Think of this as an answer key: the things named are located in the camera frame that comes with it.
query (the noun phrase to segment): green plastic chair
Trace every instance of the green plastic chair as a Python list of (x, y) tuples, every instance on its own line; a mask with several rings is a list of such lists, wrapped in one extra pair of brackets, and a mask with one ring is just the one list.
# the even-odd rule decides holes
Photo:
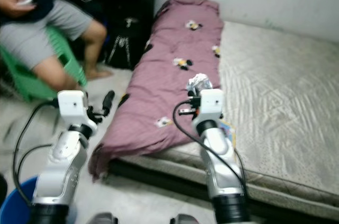
[[(59, 30), (51, 26), (47, 27), (47, 33), (55, 54), (63, 64), (65, 71), (78, 81), (81, 86), (86, 86), (87, 80), (84, 70), (74, 57), (67, 39)], [(16, 90), (25, 101), (30, 102), (34, 98), (51, 99), (57, 96), (56, 91), (38, 79), (1, 45), (0, 54), (13, 77)]]

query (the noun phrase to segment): robotic arm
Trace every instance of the robotic arm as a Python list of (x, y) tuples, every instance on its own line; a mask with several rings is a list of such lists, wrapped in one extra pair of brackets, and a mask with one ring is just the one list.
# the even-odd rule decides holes
[(59, 136), (39, 175), (29, 224), (66, 223), (79, 173), (86, 162), (88, 140), (96, 134), (97, 124), (102, 121), (100, 116), (109, 114), (113, 98), (114, 92), (110, 91), (103, 101), (103, 111), (94, 113), (82, 91), (58, 93), (60, 114), (68, 130)]
[(205, 74), (197, 74), (190, 79), (187, 90), (190, 99), (186, 103), (191, 105), (191, 109), (180, 110), (179, 115), (193, 114), (192, 126), (204, 146), (201, 157), (206, 167), (208, 193), (216, 221), (218, 224), (249, 222), (244, 178), (235, 161), (234, 148), (219, 126), (223, 92), (213, 89)]

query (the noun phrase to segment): pink blanket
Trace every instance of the pink blanket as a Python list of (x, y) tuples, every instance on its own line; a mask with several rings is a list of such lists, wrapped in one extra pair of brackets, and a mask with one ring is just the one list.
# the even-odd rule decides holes
[[(190, 20), (202, 27), (186, 28)], [(128, 86), (129, 98), (92, 154), (88, 167), (94, 177), (105, 172), (114, 158), (151, 154), (190, 141), (175, 125), (159, 128), (156, 122), (172, 119), (175, 105), (188, 97), (187, 81), (197, 73), (208, 75), (213, 86), (220, 87), (219, 61), (212, 47), (220, 44), (223, 26), (215, 2), (169, 0), (163, 5), (150, 37), (153, 47), (143, 55)], [(183, 70), (173, 65), (175, 58), (189, 59), (193, 65)], [(193, 133), (191, 119), (190, 115), (178, 118)]]

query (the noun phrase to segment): person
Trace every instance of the person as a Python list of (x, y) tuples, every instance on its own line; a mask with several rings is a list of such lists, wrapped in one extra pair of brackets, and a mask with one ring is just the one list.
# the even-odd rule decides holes
[(71, 40), (85, 42), (84, 71), (87, 79), (111, 75), (96, 67), (106, 28), (78, 7), (65, 0), (0, 0), (0, 43), (38, 78), (55, 91), (81, 89), (64, 71), (46, 32), (47, 25), (62, 30)]

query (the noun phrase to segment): bed frame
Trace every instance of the bed frame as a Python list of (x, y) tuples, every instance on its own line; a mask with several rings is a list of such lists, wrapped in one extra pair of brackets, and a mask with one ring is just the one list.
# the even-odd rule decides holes
[[(205, 185), (187, 181), (183, 178), (154, 171), (117, 159), (110, 162), (109, 174), (122, 176), (161, 189), (209, 201)], [(252, 215), (264, 218), (264, 224), (335, 224), (336, 221), (312, 217), (297, 211), (275, 207), (270, 204), (249, 200)]]

